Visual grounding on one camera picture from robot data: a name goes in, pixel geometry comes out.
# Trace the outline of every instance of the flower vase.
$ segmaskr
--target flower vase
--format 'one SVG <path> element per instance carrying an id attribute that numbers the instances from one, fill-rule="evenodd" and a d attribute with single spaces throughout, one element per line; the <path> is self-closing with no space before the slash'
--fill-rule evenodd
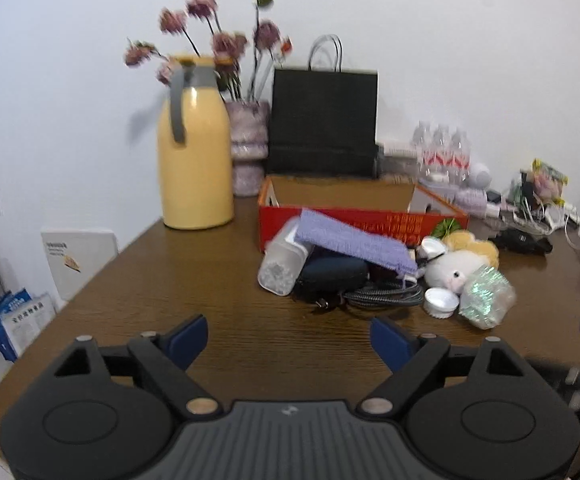
<path id="1" fill-rule="evenodd" d="M 256 196 L 263 182 L 262 160 L 268 156 L 268 102 L 225 104 L 232 143 L 232 192 Z"/>

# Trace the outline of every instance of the plastic bottle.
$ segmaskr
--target plastic bottle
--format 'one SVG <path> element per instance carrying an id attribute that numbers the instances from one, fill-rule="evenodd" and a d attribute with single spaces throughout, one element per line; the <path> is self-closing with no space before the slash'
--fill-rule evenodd
<path id="1" fill-rule="evenodd" d="M 435 153 L 434 163 L 430 171 L 442 176 L 449 176 L 452 164 L 451 139 L 448 126 L 440 124 L 432 137 L 432 144 Z"/>
<path id="2" fill-rule="evenodd" d="M 419 121 L 419 126 L 414 129 L 411 144 L 417 150 L 417 162 L 419 164 L 419 176 L 425 176 L 428 172 L 432 159 L 430 157 L 430 123 Z"/>
<path id="3" fill-rule="evenodd" d="M 295 239 L 298 225 L 298 216 L 286 222 L 266 247 L 266 255 L 259 267 L 259 285 L 278 296 L 287 296 L 292 292 L 312 251 L 311 244 Z"/>
<path id="4" fill-rule="evenodd" d="M 462 186 L 470 171 L 470 141 L 465 130 L 457 128 L 452 136 L 452 165 L 450 182 Z"/>

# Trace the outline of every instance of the white plush toy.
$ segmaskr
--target white plush toy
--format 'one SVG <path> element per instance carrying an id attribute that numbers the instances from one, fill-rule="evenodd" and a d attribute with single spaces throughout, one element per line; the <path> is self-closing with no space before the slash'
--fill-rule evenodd
<path id="1" fill-rule="evenodd" d="M 440 286 L 460 295 L 468 276 L 482 265 L 489 265 L 487 256 L 460 250 L 446 253 L 426 266 L 424 279 L 428 286 Z"/>

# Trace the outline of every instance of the yellow plush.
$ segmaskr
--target yellow plush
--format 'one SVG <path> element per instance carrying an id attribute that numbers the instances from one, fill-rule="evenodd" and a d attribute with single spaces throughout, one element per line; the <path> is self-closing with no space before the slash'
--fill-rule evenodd
<path id="1" fill-rule="evenodd" d="M 460 229 L 444 236 L 441 241 L 446 244 L 449 251 L 461 251 L 468 244 L 474 243 L 476 238 L 470 231 Z"/>
<path id="2" fill-rule="evenodd" d="M 496 245 L 492 242 L 475 239 L 470 231 L 455 231 L 445 236 L 442 241 L 449 251 L 470 251 L 479 256 L 485 256 L 490 266 L 495 269 L 499 268 L 499 250 Z"/>

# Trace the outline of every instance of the blue book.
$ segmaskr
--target blue book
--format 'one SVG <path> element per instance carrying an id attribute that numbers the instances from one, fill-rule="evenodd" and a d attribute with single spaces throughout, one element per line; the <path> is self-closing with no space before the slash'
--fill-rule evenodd
<path id="1" fill-rule="evenodd" d="M 9 314 L 13 310 L 15 310 L 18 306 L 30 301 L 32 298 L 28 294 L 25 288 L 22 288 L 16 294 L 12 294 L 8 291 L 1 299 L 0 299 L 0 353 L 3 355 L 4 359 L 8 361 L 16 361 L 17 354 L 12 348 L 10 344 L 10 340 L 8 339 L 8 335 L 6 334 L 3 323 L 1 322 L 1 317 L 5 314 Z"/>

